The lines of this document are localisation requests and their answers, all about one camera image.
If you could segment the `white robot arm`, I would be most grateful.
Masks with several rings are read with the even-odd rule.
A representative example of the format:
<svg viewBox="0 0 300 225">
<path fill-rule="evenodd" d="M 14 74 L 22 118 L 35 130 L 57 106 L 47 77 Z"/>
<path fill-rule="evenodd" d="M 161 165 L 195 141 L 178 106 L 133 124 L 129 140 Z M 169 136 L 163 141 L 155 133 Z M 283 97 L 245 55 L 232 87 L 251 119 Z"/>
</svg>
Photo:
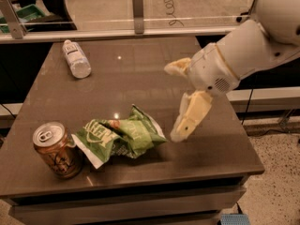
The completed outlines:
<svg viewBox="0 0 300 225">
<path fill-rule="evenodd" d="M 257 0 L 254 17 L 190 58 L 164 70 L 182 76 L 194 92 L 182 96 L 171 139 L 178 143 L 209 113 L 213 99 L 235 89 L 246 77 L 299 57 L 300 0 Z"/>
</svg>

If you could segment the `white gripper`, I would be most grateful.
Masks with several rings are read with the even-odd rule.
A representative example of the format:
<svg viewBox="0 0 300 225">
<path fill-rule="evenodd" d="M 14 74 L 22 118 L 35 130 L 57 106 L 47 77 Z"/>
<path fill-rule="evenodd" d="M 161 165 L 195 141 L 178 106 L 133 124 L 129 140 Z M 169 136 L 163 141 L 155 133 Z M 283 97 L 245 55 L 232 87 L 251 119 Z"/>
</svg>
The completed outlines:
<svg viewBox="0 0 300 225">
<path fill-rule="evenodd" d="M 191 59 L 182 58 L 167 64 L 164 71 L 187 77 L 197 90 L 202 90 L 182 96 L 179 115 L 170 134 L 175 143 L 186 140 L 201 123 L 212 107 L 212 97 L 222 96 L 240 83 L 216 43 L 209 43 Z"/>
</svg>

